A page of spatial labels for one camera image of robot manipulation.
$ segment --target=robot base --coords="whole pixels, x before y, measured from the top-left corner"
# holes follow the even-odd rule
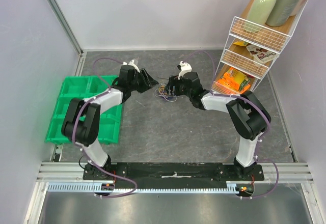
[[[140,189],[147,188],[212,188],[226,186],[227,181],[263,181],[262,166],[256,164],[241,178],[238,166],[224,163],[112,163],[107,171],[133,179]],[[93,165],[85,166],[84,180],[114,180]],[[117,179],[115,188],[132,188],[132,184]]]

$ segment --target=wire shelf rack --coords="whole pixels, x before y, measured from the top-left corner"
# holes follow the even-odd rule
[[[240,17],[234,17],[230,28],[230,35],[265,47],[278,54],[281,53],[291,36],[275,31],[266,26],[262,26]]]
[[[221,74],[228,68],[234,67],[235,69],[252,76],[251,91],[255,90],[261,80],[264,79],[275,60],[288,44],[309,0],[305,1],[300,11],[295,16],[289,17],[284,25],[278,27],[271,27],[266,24],[260,25],[246,20],[253,1],[254,0],[250,0],[240,17],[236,16],[233,18],[224,51],[216,70],[216,73],[219,72],[219,74]],[[233,42],[246,41],[250,44],[275,52],[278,55],[276,55],[274,60],[269,61],[264,65],[260,64],[252,59],[246,48],[232,44],[233,42],[230,43],[230,37],[234,38]],[[239,94],[239,92],[236,92],[217,81],[213,83],[212,89],[218,93]]]
[[[223,86],[222,84],[214,81],[212,85],[212,90],[217,93],[222,93],[222,94],[239,94],[239,92],[230,89],[228,87]]]
[[[268,66],[262,65],[227,49],[225,49],[222,54],[221,62],[258,79],[262,79],[269,70]]]

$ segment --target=green plastic tray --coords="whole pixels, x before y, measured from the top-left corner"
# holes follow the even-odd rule
[[[116,77],[116,75],[102,76],[109,84],[112,84]],[[97,76],[67,77],[62,83],[45,141],[54,144],[71,143],[67,137],[61,134],[63,120],[71,99],[88,98],[103,92],[106,88],[106,85]],[[118,143],[122,107],[123,105],[121,104],[101,114],[98,132],[98,140],[100,143]]]

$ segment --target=snack package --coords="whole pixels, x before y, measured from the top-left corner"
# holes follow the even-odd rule
[[[242,93],[250,88],[250,80],[245,74],[231,67],[218,83]]]
[[[247,46],[249,43],[248,42],[245,42],[245,41],[236,41],[233,43],[234,45],[238,45],[238,46],[241,46],[241,47],[245,47]]]
[[[247,50],[250,53],[250,56],[254,58],[254,61],[260,63],[260,64],[266,64],[267,62],[274,60],[279,55],[275,52],[269,51],[262,47],[257,47],[256,45],[248,45]]]

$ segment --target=gray bottle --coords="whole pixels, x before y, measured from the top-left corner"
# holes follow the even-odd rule
[[[273,27],[285,24],[298,2],[299,0],[276,0],[266,24]]]

